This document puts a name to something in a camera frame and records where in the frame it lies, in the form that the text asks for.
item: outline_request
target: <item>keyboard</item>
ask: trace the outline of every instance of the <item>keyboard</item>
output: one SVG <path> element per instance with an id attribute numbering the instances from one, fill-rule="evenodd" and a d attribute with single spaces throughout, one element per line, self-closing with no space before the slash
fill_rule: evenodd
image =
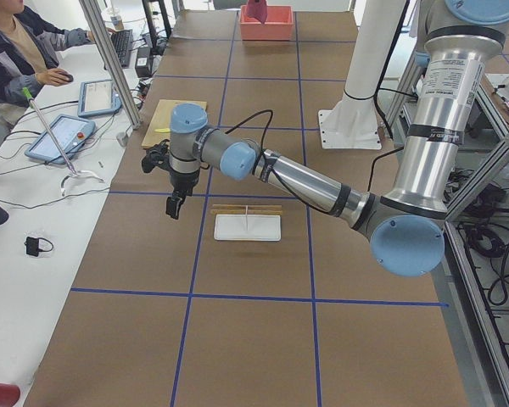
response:
<path id="1" fill-rule="evenodd" d="M 120 66 L 123 68 L 130 64 L 133 41 L 132 30 L 122 30 L 111 34 L 111 43 L 119 57 Z"/>

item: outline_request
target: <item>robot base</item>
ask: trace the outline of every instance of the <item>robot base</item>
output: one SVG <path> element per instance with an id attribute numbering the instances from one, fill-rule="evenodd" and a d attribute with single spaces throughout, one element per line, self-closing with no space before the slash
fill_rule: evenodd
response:
<path id="1" fill-rule="evenodd" d="M 369 120 L 372 122 L 370 126 L 371 131 L 362 134 L 355 131 L 356 126 L 349 129 L 330 129 L 324 122 L 327 117 L 332 113 L 332 110 L 319 110 L 319 128 L 321 129 L 321 145 L 325 149 L 338 149 L 338 148 L 363 148 L 368 150 L 380 150 L 381 141 L 377 131 L 378 125 L 375 116 Z"/>

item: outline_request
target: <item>blue tablet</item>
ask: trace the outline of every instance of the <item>blue tablet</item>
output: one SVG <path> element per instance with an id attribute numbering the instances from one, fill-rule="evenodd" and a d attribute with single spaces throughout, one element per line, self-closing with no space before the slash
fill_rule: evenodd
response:
<path id="1" fill-rule="evenodd" d="M 57 137 L 60 147 L 72 158 L 92 136 L 96 125 L 92 120 L 80 117 L 59 115 L 51 125 L 53 134 Z M 25 155 L 31 159 L 52 162 L 53 164 L 64 164 L 53 139 L 44 131 L 25 151 Z"/>
<path id="2" fill-rule="evenodd" d="M 79 117 L 115 114 L 121 106 L 119 93 L 110 79 L 82 82 L 79 91 L 77 115 Z"/>

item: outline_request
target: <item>white robot link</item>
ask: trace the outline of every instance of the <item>white robot link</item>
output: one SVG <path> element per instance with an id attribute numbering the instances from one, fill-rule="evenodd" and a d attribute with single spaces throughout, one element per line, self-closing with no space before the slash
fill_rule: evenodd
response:
<path id="1" fill-rule="evenodd" d="M 364 235 L 380 265 L 401 276 L 420 276 L 445 251 L 441 225 L 445 183 L 462 143 L 486 62 L 501 53 L 509 1 L 423 0 L 418 44 L 429 64 L 392 190 L 379 197 L 295 163 L 280 153 L 240 141 L 209 125 L 203 109 L 178 105 L 171 137 L 148 150 L 143 170 L 170 172 L 174 187 L 166 213 L 179 209 L 198 183 L 201 163 L 233 179 L 249 174 L 289 192 Z"/>

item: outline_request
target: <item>person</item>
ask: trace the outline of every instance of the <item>person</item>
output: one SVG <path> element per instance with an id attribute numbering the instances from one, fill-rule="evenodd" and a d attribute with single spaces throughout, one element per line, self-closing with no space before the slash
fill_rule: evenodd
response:
<path id="1" fill-rule="evenodd" d="M 69 83 L 54 52 L 92 40 L 90 31 L 60 30 L 48 23 L 24 0 L 0 0 L 0 102 L 27 106 L 24 87 L 36 96 L 45 85 Z"/>

